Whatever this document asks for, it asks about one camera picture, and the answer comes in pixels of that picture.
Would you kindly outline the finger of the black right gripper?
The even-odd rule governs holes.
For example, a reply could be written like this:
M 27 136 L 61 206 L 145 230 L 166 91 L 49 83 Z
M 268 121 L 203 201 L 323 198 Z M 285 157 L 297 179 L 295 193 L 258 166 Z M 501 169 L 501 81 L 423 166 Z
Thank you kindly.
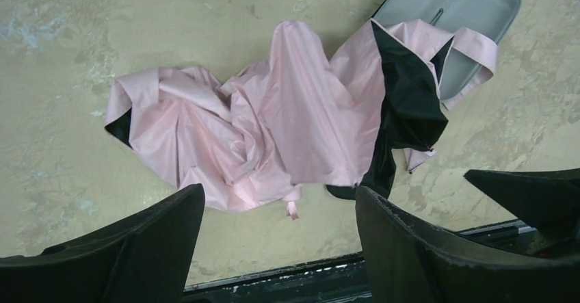
M 469 170 L 464 178 L 536 229 L 528 252 L 579 251 L 579 169 L 503 172 Z

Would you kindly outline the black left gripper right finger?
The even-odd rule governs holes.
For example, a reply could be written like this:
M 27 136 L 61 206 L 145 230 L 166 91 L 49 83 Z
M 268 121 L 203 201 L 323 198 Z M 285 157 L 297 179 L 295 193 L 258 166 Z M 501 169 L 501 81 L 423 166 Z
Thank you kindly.
M 578 302 L 579 255 L 543 259 L 472 241 L 371 188 L 356 223 L 376 302 Z

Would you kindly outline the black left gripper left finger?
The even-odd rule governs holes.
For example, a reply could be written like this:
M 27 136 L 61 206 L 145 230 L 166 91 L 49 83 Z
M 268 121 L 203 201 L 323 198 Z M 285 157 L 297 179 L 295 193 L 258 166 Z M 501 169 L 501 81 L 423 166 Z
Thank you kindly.
M 2 302 L 179 302 L 205 208 L 194 184 L 113 224 L 1 260 Z

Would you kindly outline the pink and black folding umbrella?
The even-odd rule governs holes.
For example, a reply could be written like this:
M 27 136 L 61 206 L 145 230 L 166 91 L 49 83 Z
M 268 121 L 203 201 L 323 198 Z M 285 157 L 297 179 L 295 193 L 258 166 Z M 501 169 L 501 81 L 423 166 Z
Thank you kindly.
M 434 156 L 453 107 L 495 73 L 497 44 L 462 27 L 367 21 L 332 57 L 302 21 L 279 23 L 269 56 L 219 81 L 202 66 L 116 77 L 105 130 L 161 179 L 200 184 L 207 207 L 248 211 L 281 200 L 296 218 L 306 184 L 337 197 L 392 188 Z

